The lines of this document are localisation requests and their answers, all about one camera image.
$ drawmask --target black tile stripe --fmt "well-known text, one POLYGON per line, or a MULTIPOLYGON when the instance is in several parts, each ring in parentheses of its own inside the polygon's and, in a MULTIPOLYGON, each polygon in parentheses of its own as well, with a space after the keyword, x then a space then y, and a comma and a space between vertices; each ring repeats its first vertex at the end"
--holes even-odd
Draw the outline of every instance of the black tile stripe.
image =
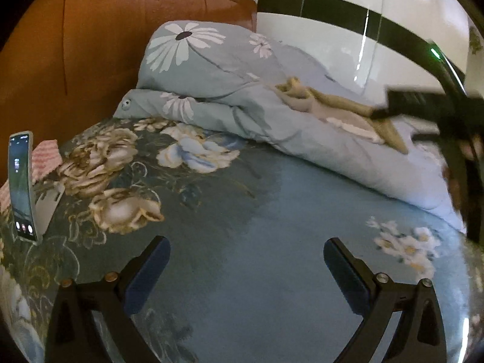
MULTIPOLYGON (((442 73, 427 41, 380 13, 344 0, 258 0, 258 12, 278 13, 328 23, 364 35, 421 66, 440 81, 442 73)), ((453 64, 461 81, 464 73, 453 64)))

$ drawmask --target phone screen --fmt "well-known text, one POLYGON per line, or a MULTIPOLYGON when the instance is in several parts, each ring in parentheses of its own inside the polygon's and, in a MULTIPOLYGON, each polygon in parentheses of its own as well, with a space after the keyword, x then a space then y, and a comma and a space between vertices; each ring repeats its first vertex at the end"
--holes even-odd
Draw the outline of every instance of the phone screen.
POLYGON ((8 146, 8 180, 15 230, 24 239, 37 241, 29 181, 29 148, 31 136, 22 133, 10 137, 8 146))

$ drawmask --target wooden headboard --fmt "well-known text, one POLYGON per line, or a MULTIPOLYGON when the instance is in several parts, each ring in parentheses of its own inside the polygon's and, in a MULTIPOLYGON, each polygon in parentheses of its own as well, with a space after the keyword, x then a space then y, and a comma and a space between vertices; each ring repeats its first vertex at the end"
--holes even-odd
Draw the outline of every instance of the wooden headboard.
POLYGON ((161 24, 254 30, 256 10, 253 0, 35 0, 0 52, 0 182, 10 134, 30 130, 35 144, 61 144, 112 116, 161 24))

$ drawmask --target hand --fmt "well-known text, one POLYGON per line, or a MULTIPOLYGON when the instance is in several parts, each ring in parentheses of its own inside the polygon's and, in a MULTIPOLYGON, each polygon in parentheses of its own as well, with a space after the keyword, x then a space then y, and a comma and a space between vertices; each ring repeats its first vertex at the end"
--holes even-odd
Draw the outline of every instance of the hand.
MULTIPOLYGON (((482 139, 480 136, 475 136, 473 139, 474 143, 474 148, 476 150, 476 154, 478 157, 481 157, 482 154, 484 153, 484 145, 482 143, 482 139)), ((462 154, 464 154, 464 157, 468 160, 473 160, 474 155, 473 155, 473 149, 468 141, 460 141, 459 142, 459 147, 462 151, 462 154)), ((443 177, 447 182, 447 191, 449 192, 449 195, 451 197, 452 201, 452 206, 456 211, 461 212, 463 218, 466 217, 468 214, 469 209, 468 208, 462 208, 462 199, 461 199, 461 193, 460 193, 460 187, 459 187, 459 182, 457 179, 453 176, 452 171, 448 168, 445 167, 444 170, 442 171, 443 177)))

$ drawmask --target light blue blanket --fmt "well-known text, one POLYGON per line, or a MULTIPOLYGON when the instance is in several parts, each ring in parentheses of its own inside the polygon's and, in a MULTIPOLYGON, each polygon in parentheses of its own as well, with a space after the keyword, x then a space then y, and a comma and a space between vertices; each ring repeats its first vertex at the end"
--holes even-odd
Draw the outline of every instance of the light blue blanket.
POLYGON ((463 227, 441 166, 411 143, 413 127, 394 122, 408 155, 340 131, 291 110, 265 85, 284 83, 290 76, 325 94, 371 104, 333 81, 323 66, 297 48, 238 26, 174 21, 153 34, 136 89, 123 97, 114 117, 163 116, 267 142, 435 214, 456 229, 463 227))

